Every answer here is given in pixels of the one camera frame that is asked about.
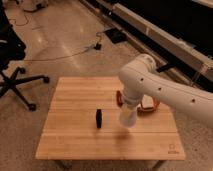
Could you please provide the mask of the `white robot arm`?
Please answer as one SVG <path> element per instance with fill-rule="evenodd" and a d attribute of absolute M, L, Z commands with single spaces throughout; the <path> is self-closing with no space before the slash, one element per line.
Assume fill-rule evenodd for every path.
<path fill-rule="evenodd" d="M 134 109 L 146 94 L 201 122 L 213 124 L 213 93 L 164 79 L 155 69 L 154 58 L 140 54 L 119 71 L 124 86 L 122 100 L 129 109 Z"/>

